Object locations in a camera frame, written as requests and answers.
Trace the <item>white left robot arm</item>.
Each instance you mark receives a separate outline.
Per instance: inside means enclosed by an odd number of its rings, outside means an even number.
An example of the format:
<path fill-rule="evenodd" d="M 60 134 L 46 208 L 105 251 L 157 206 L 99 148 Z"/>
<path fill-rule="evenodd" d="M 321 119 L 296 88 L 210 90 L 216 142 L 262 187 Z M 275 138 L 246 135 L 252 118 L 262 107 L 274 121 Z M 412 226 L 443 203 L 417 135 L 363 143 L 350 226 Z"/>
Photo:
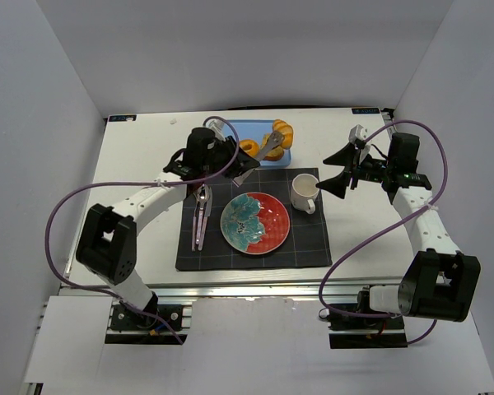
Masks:
<path fill-rule="evenodd" d="M 291 204 L 301 170 L 262 170 L 235 137 L 192 130 L 155 186 L 112 206 L 92 206 L 76 259 L 119 297 L 139 328 L 160 323 L 158 299 L 136 271 L 137 237 L 160 214 L 182 207 L 175 267 L 181 272 L 327 267 L 323 212 Z"/>

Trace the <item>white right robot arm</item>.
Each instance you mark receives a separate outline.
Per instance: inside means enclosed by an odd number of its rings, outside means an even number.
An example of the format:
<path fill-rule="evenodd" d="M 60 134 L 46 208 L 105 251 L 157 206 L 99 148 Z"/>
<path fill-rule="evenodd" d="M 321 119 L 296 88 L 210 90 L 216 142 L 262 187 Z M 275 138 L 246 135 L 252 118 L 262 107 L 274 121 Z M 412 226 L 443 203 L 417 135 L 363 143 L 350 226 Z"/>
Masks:
<path fill-rule="evenodd" d="M 359 293 L 358 318 L 394 315 L 462 322 L 466 319 L 478 283 L 481 265 L 451 239 L 433 203 L 431 183 L 417 172 L 418 136 L 397 132 L 381 160 L 369 153 L 368 132 L 354 127 L 348 144 L 324 160 L 343 171 L 317 184 L 338 198 L 359 181 L 381 185 L 401 216 L 414 258 L 397 286 L 371 286 Z"/>

